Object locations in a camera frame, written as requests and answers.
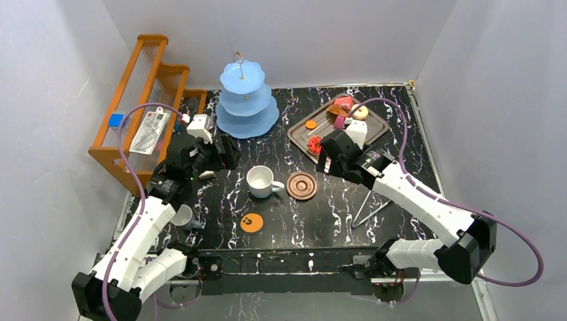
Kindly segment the round orange cookie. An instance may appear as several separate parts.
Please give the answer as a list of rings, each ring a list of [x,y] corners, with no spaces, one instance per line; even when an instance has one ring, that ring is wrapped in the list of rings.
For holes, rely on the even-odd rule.
[[[306,127],[308,130],[314,130],[314,129],[317,127],[317,122],[314,121],[314,120],[308,120],[308,121],[305,123],[305,127]]]

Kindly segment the cream white donut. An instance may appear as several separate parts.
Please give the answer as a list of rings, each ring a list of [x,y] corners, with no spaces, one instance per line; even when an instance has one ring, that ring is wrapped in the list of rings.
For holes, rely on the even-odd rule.
[[[366,106],[358,106],[355,104],[353,108],[357,107],[358,109],[353,113],[352,118],[355,120],[366,120],[369,115],[368,108]]]

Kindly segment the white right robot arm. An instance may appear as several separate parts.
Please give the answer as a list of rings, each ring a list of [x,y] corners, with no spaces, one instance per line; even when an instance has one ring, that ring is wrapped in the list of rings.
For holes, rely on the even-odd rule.
[[[436,235],[425,240],[390,239],[374,257],[356,264],[355,272],[393,277],[407,268],[427,268],[470,284],[495,251],[495,222],[446,204],[439,194],[404,172],[385,150],[361,149],[343,130],[325,136],[321,147],[319,172],[364,185],[402,207]]]

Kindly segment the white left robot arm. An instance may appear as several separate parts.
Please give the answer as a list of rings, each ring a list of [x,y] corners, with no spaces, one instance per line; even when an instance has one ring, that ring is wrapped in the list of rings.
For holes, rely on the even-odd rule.
[[[136,320],[143,303],[165,282],[192,278],[200,268],[194,250],[177,242],[157,258],[144,259],[162,228],[181,213],[193,182],[205,171],[234,170],[241,151],[228,134],[214,142],[190,134],[173,136],[166,157],[142,188],[135,214],[108,253],[89,273],[79,272],[72,291],[79,314],[91,320]]]

